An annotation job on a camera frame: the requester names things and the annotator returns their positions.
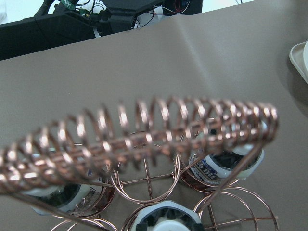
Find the tea bottle front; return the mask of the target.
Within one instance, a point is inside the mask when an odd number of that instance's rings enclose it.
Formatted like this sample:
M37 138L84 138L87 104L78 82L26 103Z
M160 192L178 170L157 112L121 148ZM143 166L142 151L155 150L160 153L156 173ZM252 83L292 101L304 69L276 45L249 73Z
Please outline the tea bottle front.
M142 209L132 231L203 231L205 228L196 212L167 200Z

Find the tea bottle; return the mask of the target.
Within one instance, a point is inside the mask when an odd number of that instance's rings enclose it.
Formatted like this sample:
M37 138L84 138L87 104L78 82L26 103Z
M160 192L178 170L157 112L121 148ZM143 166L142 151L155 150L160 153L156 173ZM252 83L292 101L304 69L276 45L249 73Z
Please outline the tea bottle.
M196 212L167 200L142 209L132 231L203 231L205 228Z
M181 173L181 179L203 193L214 191L234 170L237 164L253 149L252 144L240 145L231 151L205 155L203 148L192 151L182 166L191 165Z
M93 217L110 205L115 189L111 186L103 186L103 183L109 184L110 180L103 176L95 178L91 169L87 169L86 176L94 183L52 185L22 193L73 216Z

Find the tea bottle rear left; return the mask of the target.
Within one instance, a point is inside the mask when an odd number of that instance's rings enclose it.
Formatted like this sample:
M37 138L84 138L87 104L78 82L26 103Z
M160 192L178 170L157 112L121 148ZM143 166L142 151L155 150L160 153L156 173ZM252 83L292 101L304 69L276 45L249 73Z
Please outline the tea bottle rear left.
M182 166L191 165L181 173L181 179L203 193L214 191L234 170L237 164L253 149L252 144L240 145L231 151L205 155L203 148L192 151Z

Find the tea bottle right of rack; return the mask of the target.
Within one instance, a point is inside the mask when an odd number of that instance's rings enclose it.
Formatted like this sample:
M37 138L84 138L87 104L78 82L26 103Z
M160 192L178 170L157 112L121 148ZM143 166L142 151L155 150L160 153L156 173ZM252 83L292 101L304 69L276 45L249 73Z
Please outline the tea bottle right of rack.
M91 169L87 169L86 176L94 183L52 185L22 193L73 216L93 217L110 205L115 189L111 186L103 186L103 183L109 184L110 180L103 176L95 178Z

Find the cream rabbit tray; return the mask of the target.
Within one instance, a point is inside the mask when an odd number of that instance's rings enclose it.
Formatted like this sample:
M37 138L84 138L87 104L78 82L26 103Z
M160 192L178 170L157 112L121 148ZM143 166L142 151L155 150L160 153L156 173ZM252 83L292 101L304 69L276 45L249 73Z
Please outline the cream rabbit tray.
M294 45L290 50L289 59L304 81L308 83L308 42Z

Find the black electronics beyond table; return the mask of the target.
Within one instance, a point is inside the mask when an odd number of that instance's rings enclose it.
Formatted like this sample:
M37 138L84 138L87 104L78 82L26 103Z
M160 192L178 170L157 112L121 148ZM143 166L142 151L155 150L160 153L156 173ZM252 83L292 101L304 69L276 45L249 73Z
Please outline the black electronics beyond table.
M45 0L33 17L0 26L1 60L43 51L131 30L138 24L138 16L149 13L163 16L193 15L202 11L201 0L104 0L106 9L94 12L77 8L76 0L62 0L52 14L51 0Z

